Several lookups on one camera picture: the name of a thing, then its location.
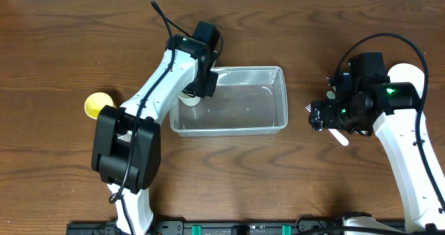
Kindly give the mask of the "white cup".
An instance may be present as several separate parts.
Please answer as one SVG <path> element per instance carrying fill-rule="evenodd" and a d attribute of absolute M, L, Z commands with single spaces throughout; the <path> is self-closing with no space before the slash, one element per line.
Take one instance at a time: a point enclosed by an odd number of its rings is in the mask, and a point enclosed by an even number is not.
<path fill-rule="evenodd" d="M 197 96 L 188 96 L 185 93 L 181 92 L 178 95 L 179 100 L 185 104 L 186 106 L 196 106 L 199 104 L 201 98 Z"/>

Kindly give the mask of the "white bowl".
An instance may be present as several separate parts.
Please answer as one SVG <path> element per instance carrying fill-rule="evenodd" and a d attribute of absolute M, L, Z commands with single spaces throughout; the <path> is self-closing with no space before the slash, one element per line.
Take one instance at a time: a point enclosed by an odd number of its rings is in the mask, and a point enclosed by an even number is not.
<path fill-rule="evenodd" d="M 389 69 L 388 76 L 392 83 L 410 82 L 422 98 L 425 75 L 418 67 L 409 63 L 399 63 Z"/>

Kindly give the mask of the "yellow cup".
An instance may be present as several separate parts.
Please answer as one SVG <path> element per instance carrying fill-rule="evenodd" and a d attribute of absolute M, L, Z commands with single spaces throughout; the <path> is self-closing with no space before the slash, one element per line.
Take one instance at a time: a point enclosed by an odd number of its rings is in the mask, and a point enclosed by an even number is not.
<path fill-rule="evenodd" d="M 105 106 L 115 107 L 111 96 L 105 92 L 95 92 L 85 100 L 84 111 L 89 118 L 96 120 Z"/>

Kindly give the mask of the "mint green plastic spoon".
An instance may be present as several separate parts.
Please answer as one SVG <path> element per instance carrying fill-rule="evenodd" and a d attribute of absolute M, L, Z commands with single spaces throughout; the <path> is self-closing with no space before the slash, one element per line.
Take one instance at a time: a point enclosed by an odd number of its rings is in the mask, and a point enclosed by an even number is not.
<path fill-rule="evenodd" d="M 336 98 L 335 93 L 332 92 L 332 91 L 327 91 L 326 96 L 327 96 L 328 99 L 335 99 Z"/>

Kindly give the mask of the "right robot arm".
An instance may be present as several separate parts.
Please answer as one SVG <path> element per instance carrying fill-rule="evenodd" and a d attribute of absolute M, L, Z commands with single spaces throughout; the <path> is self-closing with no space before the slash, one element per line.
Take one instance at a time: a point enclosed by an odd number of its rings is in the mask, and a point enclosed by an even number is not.
<path fill-rule="evenodd" d="M 389 159 L 408 234 L 444 233 L 444 173 L 432 148 L 423 100 L 410 82 L 359 82 L 313 101 L 313 130 L 375 135 Z"/>

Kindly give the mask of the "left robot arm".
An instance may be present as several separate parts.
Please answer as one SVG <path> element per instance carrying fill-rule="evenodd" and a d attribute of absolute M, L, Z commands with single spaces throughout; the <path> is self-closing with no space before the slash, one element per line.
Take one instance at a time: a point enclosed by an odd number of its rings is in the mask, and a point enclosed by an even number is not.
<path fill-rule="evenodd" d="M 212 97 L 218 75 L 220 36 L 176 35 L 141 89 L 119 107 L 97 109 L 91 168 L 111 190 L 117 229 L 146 234 L 154 219 L 149 187 L 161 163 L 161 124 L 181 93 Z"/>

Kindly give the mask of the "clear plastic container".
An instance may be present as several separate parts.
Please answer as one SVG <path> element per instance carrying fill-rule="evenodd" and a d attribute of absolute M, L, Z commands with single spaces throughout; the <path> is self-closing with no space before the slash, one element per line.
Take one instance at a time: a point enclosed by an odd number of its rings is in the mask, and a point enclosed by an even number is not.
<path fill-rule="evenodd" d="M 216 90 L 195 106 L 177 100 L 170 127 L 182 137 L 274 134 L 288 124 L 284 73 L 278 66 L 217 67 Z"/>

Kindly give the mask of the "pink plastic fork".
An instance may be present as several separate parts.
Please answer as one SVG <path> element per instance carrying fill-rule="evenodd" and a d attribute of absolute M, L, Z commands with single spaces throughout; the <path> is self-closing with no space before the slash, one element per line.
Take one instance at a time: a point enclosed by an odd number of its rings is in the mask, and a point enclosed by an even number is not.
<path fill-rule="evenodd" d="M 338 130 L 336 129 L 329 129 L 329 132 L 334 136 L 334 138 L 343 146 L 348 146 L 349 145 L 349 140 L 343 135 L 341 134 Z"/>

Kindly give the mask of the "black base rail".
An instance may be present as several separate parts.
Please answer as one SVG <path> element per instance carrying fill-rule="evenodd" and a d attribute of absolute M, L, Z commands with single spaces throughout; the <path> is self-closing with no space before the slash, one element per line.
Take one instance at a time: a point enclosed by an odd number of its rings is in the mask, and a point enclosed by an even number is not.
<path fill-rule="evenodd" d="M 296 222 L 182 222 L 162 221 L 152 225 L 150 235 L 292 235 L 292 234 L 351 234 L 342 231 L 341 223 L 331 220 L 303 219 Z M 72 223 L 66 235 L 126 234 L 114 223 Z"/>

